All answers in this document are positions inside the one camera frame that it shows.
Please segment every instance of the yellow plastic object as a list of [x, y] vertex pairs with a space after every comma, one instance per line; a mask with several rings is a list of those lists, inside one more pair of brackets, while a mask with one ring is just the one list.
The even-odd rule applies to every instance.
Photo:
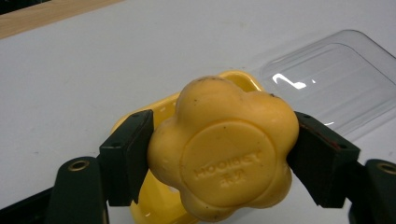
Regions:
[[220, 221], [241, 207], [270, 207], [286, 197], [286, 157], [298, 131], [294, 111], [273, 94], [200, 77], [183, 89], [175, 115], [151, 136], [148, 166], [180, 190], [189, 213]]
[[[228, 71], [219, 75], [231, 80], [244, 91], [263, 91], [259, 82], [251, 75], [241, 71]], [[147, 105], [122, 117], [113, 130], [122, 124], [129, 115], [145, 110], [154, 111], [154, 129], [165, 119], [175, 114], [175, 105], [179, 93], [173, 94], [151, 105]], [[139, 204], [132, 203], [131, 212], [138, 224], [190, 224], [198, 222], [196, 217], [184, 209], [180, 201], [179, 192], [158, 181], [148, 171], [139, 195]]]

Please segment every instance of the yellow flower-shaped knob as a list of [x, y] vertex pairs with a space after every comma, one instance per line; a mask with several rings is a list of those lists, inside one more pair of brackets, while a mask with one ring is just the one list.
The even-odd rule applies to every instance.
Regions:
[[273, 94], [201, 77], [183, 89], [175, 115], [153, 133], [148, 165], [180, 191], [187, 211], [220, 221], [238, 208], [265, 208], [285, 198], [291, 182], [286, 157], [298, 130], [293, 110]]

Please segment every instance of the wooden edge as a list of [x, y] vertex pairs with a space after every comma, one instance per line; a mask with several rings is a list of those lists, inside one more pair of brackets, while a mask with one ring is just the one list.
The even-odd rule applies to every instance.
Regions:
[[0, 15], [0, 39], [123, 0], [51, 0]]

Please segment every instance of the white surface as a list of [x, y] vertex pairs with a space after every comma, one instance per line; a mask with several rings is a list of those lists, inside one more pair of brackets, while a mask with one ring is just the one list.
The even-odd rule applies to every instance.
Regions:
[[[396, 55], [394, 24], [393, 0], [126, 0], [2, 39], [0, 207], [51, 187], [65, 161], [98, 154], [120, 116], [195, 77], [232, 68], [255, 74], [345, 29]], [[396, 162], [394, 115], [355, 142], [362, 161]], [[111, 208], [110, 218], [132, 222], [127, 208]], [[224, 223], [242, 222], [347, 223], [347, 208], [316, 207], [295, 179], [280, 205], [243, 209]]]

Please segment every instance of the clear plastic cover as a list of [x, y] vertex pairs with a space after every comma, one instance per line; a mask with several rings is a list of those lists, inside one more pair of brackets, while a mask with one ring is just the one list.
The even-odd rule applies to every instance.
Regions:
[[342, 31], [265, 65], [264, 88], [340, 134], [396, 106], [396, 59], [366, 35]]

